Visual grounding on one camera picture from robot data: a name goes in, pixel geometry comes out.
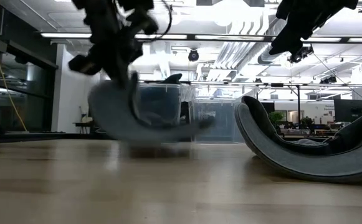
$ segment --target security camera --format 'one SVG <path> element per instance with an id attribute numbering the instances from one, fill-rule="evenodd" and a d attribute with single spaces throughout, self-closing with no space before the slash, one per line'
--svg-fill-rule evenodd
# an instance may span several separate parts
<path id="1" fill-rule="evenodd" d="M 188 59 L 190 62 L 195 62 L 195 61 L 199 60 L 198 50 L 192 49 L 191 52 L 189 53 Z"/>

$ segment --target plastic storage container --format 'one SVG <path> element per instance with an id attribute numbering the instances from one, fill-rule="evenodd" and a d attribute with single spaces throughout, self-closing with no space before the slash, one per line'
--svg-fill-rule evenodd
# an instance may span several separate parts
<path id="1" fill-rule="evenodd" d="M 147 119 L 153 125 L 161 123 L 157 116 L 166 124 L 179 124 L 184 88 L 177 84 L 141 84 L 140 111 L 149 114 Z"/>
<path id="2" fill-rule="evenodd" d="M 244 140 L 237 128 L 234 107 L 244 95 L 254 96 L 258 88 L 245 86 L 193 86 L 190 108 L 192 121 L 212 117 L 216 123 L 206 132 L 195 136 L 196 142 L 239 142 Z"/>

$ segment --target ceiling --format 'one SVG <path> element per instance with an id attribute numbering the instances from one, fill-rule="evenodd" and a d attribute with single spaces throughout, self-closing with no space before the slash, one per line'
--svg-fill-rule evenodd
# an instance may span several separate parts
<path id="1" fill-rule="evenodd" d="M 170 31 L 174 34 L 276 35 L 284 26 L 283 21 L 275 20 L 276 4 L 266 4 L 265 9 L 258 10 L 243 0 L 167 2 L 174 6 L 174 24 Z M 0 4 L 42 32 L 90 32 L 82 22 L 85 14 L 77 11 L 69 0 L 0 0 Z M 168 13 L 160 1 L 155 0 L 155 6 L 151 13 L 162 32 L 168 23 Z M 362 13 L 358 10 L 343 9 L 314 35 L 362 35 Z M 91 46 L 88 40 L 63 43 L 75 54 L 84 54 Z M 286 55 L 281 55 L 268 64 L 259 64 L 257 57 L 265 54 L 267 47 L 267 44 L 161 40 L 144 46 L 144 56 L 134 62 L 133 69 L 149 78 L 167 70 L 193 73 L 195 75 L 184 78 L 194 80 L 215 76 L 207 81 L 251 82 L 260 77 L 265 82 L 318 83 L 321 77 L 329 74 L 328 69 L 334 69 L 349 82 L 351 69 L 362 63 L 362 44 L 313 44 L 316 56 L 309 56 L 301 63 L 290 65 Z M 197 62 L 189 62 L 190 49 L 198 50 Z"/>

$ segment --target black cable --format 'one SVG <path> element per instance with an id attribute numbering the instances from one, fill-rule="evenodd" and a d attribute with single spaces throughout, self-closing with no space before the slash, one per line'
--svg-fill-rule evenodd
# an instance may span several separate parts
<path id="1" fill-rule="evenodd" d="M 344 85 L 346 85 L 348 88 L 351 89 L 351 91 L 353 91 L 355 94 L 357 94 L 358 96 L 360 96 L 362 98 L 362 95 L 360 95 L 359 93 L 357 93 L 352 87 L 350 87 L 347 83 L 345 83 L 338 75 L 336 75 L 335 72 L 333 72 L 329 67 L 327 67 L 327 65 L 325 63 L 323 63 L 322 60 L 320 60 L 320 58 L 316 55 L 313 54 L 319 61 L 320 63 L 322 63 L 323 66 L 325 66 L 329 72 L 331 72 L 336 78 L 338 78 Z"/>
<path id="2" fill-rule="evenodd" d="M 164 35 L 168 34 L 169 30 L 171 29 L 171 26 L 173 25 L 173 11 L 171 9 L 171 6 L 169 6 L 169 4 L 167 4 L 167 2 L 165 0 L 161 0 L 161 2 L 163 2 L 165 8 L 168 10 L 169 22 L 168 22 L 167 29 L 159 37 L 155 37 L 153 40 L 146 41 L 147 43 L 152 43 L 152 42 L 164 37 Z"/>

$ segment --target light wood floor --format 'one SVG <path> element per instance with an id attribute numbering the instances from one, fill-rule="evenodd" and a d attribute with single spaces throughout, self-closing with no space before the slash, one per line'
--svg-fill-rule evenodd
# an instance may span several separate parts
<path id="1" fill-rule="evenodd" d="M 0 224 L 362 223 L 362 183 L 288 179 L 245 145 L 0 144 Z"/>

